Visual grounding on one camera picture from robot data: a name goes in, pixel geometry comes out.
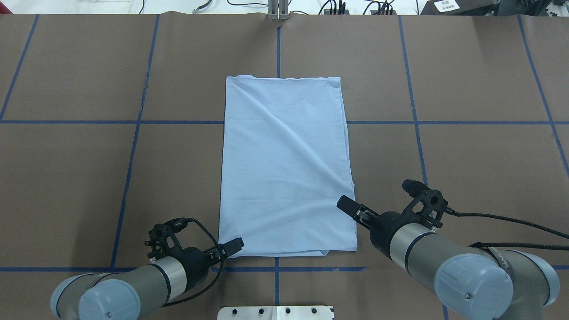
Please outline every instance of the folded cloth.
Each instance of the folded cloth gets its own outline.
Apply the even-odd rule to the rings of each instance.
[[[219,241],[237,256],[325,256],[357,249],[340,78],[228,77]]]

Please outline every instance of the blue tape line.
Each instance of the blue tape line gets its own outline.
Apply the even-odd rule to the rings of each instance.
[[[156,43],[156,34],[158,33],[158,23],[159,22],[160,22],[160,15],[156,15],[156,22],[154,23],[154,35],[152,36],[152,45],[150,46],[150,54],[149,54],[149,58],[148,58],[148,69],[146,69],[145,86],[144,86],[144,89],[142,90],[141,110],[138,113],[137,127],[134,131],[133,147],[130,150],[129,168],[126,172],[125,190],[122,194],[121,212],[118,215],[117,233],[116,233],[115,238],[114,238],[113,255],[111,257],[111,262],[110,262],[110,268],[111,269],[114,269],[115,263],[117,262],[118,243],[119,243],[120,238],[121,238],[122,222],[123,222],[123,219],[125,217],[126,195],[129,192],[130,177],[131,177],[132,172],[133,172],[134,152],[137,148],[138,133],[140,132],[140,127],[141,127],[142,112],[144,111],[144,103],[145,103],[145,99],[146,99],[146,89],[148,88],[148,79],[150,77],[150,68],[152,67],[152,55],[154,53],[154,45]]]
[[[366,266],[283,266],[281,272],[362,272]]]
[[[26,52],[28,51],[30,42],[32,41],[32,36],[34,35],[35,27],[38,24],[38,19],[39,19],[39,14],[36,14],[36,18],[34,19],[34,24],[32,24],[32,29],[30,30],[30,34],[28,35],[28,40],[26,41],[26,45],[24,46],[24,50],[22,51],[22,55],[20,56],[20,61],[18,61],[18,66],[16,67],[16,71],[14,72],[14,77],[12,78],[12,82],[10,83],[8,92],[6,93],[6,98],[4,99],[4,105],[2,106],[2,111],[0,112],[0,120],[4,118],[4,113],[6,112],[6,108],[8,107],[8,101],[10,101],[10,96],[12,95],[14,84],[16,83],[16,79],[18,78],[18,74],[20,73],[20,68],[22,67],[22,63],[24,62],[24,57],[26,56]]]
[[[217,272],[219,268],[211,268],[213,272]],[[275,272],[273,266],[230,266],[223,268],[222,272]]]
[[[420,125],[548,125],[548,121],[417,121]]]
[[[545,94],[543,93],[543,88],[541,87],[539,76],[537,75],[537,71],[535,70],[533,59],[531,58],[530,48],[527,45],[526,33],[523,30],[522,16],[519,14],[518,14],[518,23],[519,23],[519,30],[520,32],[522,32],[523,46],[526,48],[527,58],[530,62],[531,71],[534,74],[535,82],[537,83],[537,88],[539,89],[539,95],[541,96],[541,100],[543,101],[543,107],[545,108],[545,112],[547,113],[547,118],[549,119],[549,123],[551,124],[551,130],[553,130],[553,136],[555,137],[555,143],[557,143],[557,149],[559,149],[559,154],[561,155],[561,160],[563,161],[563,166],[565,167],[565,173],[569,177],[569,166],[567,165],[567,159],[565,158],[563,147],[561,146],[561,142],[559,141],[559,136],[557,135],[557,130],[555,128],[555,124],[553,123],[553,117],[551,116],[547,100],[545,99]]]
[[[349,125],[412,125],[415,121],[346,121]]]
[[[415,136],[417,137],[417,147],[419,148],[419,160],[421,162],[421,172],[423,173],[423,183],[428,185],[427,170],[425,169],[425,160],[423,157],[423,145],[421,144],[421,137],[419,132],[419,122],[417,119],[417,109],[415,108],[415,96],[413,95],[413,86],[411,85],[411,71],[409,70],[409,60],[407,58],[407,47],[405,46],[405,34],[403,32],[403,20],[398,15],[399,19],[399,33],[401,35],[401,46],[403,48],[403,59],[405,61],[405,72],[407,73],[407,86],[409,87],[409,98],[411,100],[411,108],[413,110],[413,121],[415,124]]]
[[[222,125],[223,120],[142,120],[141,124],[157,124],[157,125]]]
[[[366,266],[279,266],[278,272],[362,272]],[[272,266],[234,266],[223,268],[222,272],[276,272],[277,267]]]
[[[279,274],[279,266],[281,264],[281,259],[279,257],[275,258],[275,306],[281,304],[279,283],[281,281],[281,275]]]
[[[444,320],[448,320],[448,309],[446,305],[443,305],[443,317]]]
[[[281,27],[277,28],[277,78],[281,77]]]
[[[136,124],[136,120],[2,120],[2,124]]]
[[[223,120],[0,120],[0,124],[155,124],[155,125],[222,125]],[[354,120],[349,125],[414,125],[406,120]],[[438,121],[418,120],[420,125],[550,125],[549,121]],[[554,121],[556,125],[569,125],[569,121]]]
[[[0,266],[0,272],[129,272],[135,268],[83,268],[56,266]]]

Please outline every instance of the white paper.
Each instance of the white paper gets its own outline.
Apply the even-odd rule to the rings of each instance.
[[[456,9],[460,9],[459,5],[456,3],[455,0],[443,0],[435,2],[435,7],[439,12],[447,12]]]

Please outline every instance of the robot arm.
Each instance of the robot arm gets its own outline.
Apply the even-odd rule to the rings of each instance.
[[[215,246],[203,252],[194,247],[182,249],[175,233],[188,222],[206,231]],[[145,244],[152,247],[150,264],[123,274],[88,273],[66,279],[51,297],[53,314],[63,320],[142,318],[167,303],[176,303],[175,298],[205,280],[211,266],[244,246],[241,238],[217,244],[197,220],[186,218],[157,224],[149,235],[150,241]]]
[[[438,235],[442,214],[456,212],[421,182],[405,180],[403,189],[414,200],[402,214],[379,215],[346,196],[337,206],[370,230],[376,249],[467,319],[544,319],[543,307],[560,289],[551,265],[528,253],[463,247]],[[418,203],[423,210],[413,212]]]

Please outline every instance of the black cable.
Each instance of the black cable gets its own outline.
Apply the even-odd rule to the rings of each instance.
[[[536,243],[521,243],[521,242],[476,242],[469,245],[471,248],[489,248],[489,247],[509,247],[509,248],[534,248],[543,250],[561,250],[569,251],[569,245],[552,245],[552,244],[536,244]]]
[[[208,237],[213,241],[215,248],[219,252],[219,259],[220,259],[219,270],[217,271],[217,274],[215,275],[215,278],[212,280],[212,282],[207,287],[205,287],[202,291],[200,291],[200,292],[198,292],[192,296],[189,296],[187,298],[183,298],[181,300],[173,301],[170,303],[165,303],[162,307],[169,307],[169,306],[177,305],[179,303],[189,301],[191,299],[197,298],[198,296],[202,295],[204,292],[206,292],[207,290],[211,289],[211,287],[213,287],[213,285],[217,282],[217,279],[219,279],[219,276],[221,275],[221,270],[223,269],[223,262],[225,260],[225,257],[223,256],[223,253],[221,251],[221,247],[219,246],[219,243],[217,243],[217,240],[215,239],[215,237],[204,227],[203,224],[201,224],[196,219],[186,218],[186,222],[193,222],[193,223],[197,224],[197,226],[200,227],[205,232],[205,234],[208,235]]]
[[[332,0],[327,0],[326,2],[324,2],[322,7],[320,8],[320,11],[318,11],[318,14],[322,13],[322,11],[324,10],[324,7],[328,4],[328,2],[330,3],[330,7],[332,7]]]
[[[489,215],[489,214],[462,214],[460,212],[453,212],[450,213],[450,215],[453,216],[458,216],[458,217],[482,217],[482,218],[491,218],[491,219],[498,219],[498,220],[504,220],[504,221],[508,221],[508,222],[514,222],[514,223],[519,223],[519,224],[523,224],[523,225],[528,225],[529,227],[534,227],[540,230],[543,230],[545,232],[549,232],[552,233],[556,236],[560,236],[563,237],[565,239],[569,239],[569,235],[563,233],[563,232],[559,232],[547,227],[544,227],[542,225],[536,224],[536,223],[532,223],[532,222],[528,222],[528,221],[524,221],[524,220],[519,220],[519,219],[513,219],[513,218],[508,218],[508,217],[504,217],[504,216],[497,216],[497,215]]]
[[[377,10],[377,12],[375,13],[376,15],[383,15],[384,14],[384,10],[389,11],[389,7],[388,7],[389,3],[386,1],[383,3],[383,5],[380,7],[379,10]]]
[[[381,2],[379,2],[379,1],[370,1],[369,4],[368,4],[368,6],[367,6],[367,7],[365,8],[365,10],[364,10],[364,13],[362,13],[361,15],[364,15],[364,14],[368,11],[369,6],[371,6],[371,5],[374,4],[374,3],[377,3],[377,11],[379,11],[380,8],[381,8]]]
[[[229,0],[227,0],[227,3],[232,5],[232,6],[250,6],[250,5],[260,5],[260,6],[266,6],[268,7],[269,5],[266,3],[260,3],[260,2],[250,2],[250,3],[231,3],[229,2]]]
[[[208,0],[208,2],[204,3],[203,5],[199,6],[196,8],[196,11],[201,10],[207,6],[209,6],[209,4],[212,3],[212,0]]]

